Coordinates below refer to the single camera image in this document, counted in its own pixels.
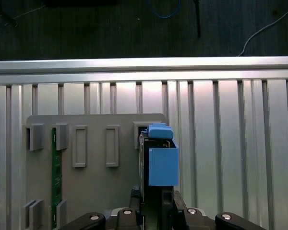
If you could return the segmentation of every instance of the blue connector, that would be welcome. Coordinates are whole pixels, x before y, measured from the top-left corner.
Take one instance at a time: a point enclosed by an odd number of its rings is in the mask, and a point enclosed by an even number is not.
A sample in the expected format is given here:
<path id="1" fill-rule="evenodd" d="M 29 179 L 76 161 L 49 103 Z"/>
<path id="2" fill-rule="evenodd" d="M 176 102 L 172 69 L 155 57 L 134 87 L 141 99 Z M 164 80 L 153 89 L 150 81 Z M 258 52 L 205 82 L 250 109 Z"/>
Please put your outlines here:
<path id="1" fill-rule="evenodd" d="M 171 127 L 164 123 L 148 126 L 148 137 L 170 141 L 169 148 L 149 149 L 148 184 L 150 186 L 179 185 L 179 151 Z"/>
<path id="2" fill-rule="evenodd" d="M 165 123 L 152 123 L 148 126 L 148 137 L 159 139 L 173 139 L 174 134 L 170 126 Z"/>

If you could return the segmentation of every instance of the gray mounting plate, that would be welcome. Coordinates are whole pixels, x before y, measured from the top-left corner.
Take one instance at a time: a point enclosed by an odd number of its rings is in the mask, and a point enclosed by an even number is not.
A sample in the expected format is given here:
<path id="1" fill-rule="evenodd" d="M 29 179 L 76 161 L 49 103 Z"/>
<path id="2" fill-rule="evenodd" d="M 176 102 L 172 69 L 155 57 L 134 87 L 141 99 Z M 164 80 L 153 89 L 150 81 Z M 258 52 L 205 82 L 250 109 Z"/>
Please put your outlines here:
<path id="1" fill-rule="evenodd" d="M 66 201 L 62 207 L 66 210 L 60 216 L 68 223 L 87 212 L 128 206 L 131 189 L 139 185 L 137 129 L 152 122 L 167 123 L 163 114 L 30 116 L 23 130 L 26 202 L 43 200 L 39 230 L 51 229 L 53 127 L 57 149 L 62 149 L 62 199 Z"/>

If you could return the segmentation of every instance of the blue box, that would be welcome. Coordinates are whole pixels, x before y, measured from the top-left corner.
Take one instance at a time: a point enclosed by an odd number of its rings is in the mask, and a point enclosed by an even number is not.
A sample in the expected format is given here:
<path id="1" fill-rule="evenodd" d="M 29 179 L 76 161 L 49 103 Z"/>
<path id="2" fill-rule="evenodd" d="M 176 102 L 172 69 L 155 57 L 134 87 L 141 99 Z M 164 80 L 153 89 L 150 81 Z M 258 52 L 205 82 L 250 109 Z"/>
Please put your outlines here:
<path id="1" fill-rule="evenodd" d="M 149 149 L 150 186 L 179 185 L 179 153 L 178 148 Z"/>

